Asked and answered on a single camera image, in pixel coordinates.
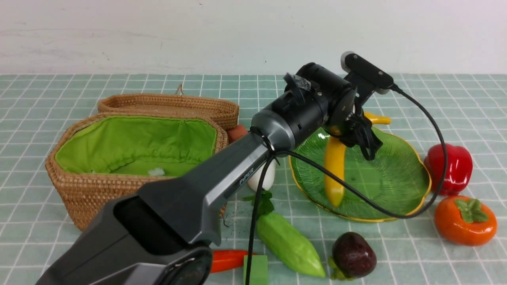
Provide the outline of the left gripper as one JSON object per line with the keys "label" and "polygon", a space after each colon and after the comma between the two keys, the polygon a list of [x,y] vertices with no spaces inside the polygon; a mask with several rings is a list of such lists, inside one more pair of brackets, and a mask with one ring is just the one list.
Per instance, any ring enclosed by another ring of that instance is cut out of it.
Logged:
{"label": "left gripper", "polygon": [[360,146],[364,159],[372,161],[383,143],[373,132],[362,109],[356,110],[355,98],[356,91],[346,89],[343,96],[330,103],[325,131],[347,147]]}

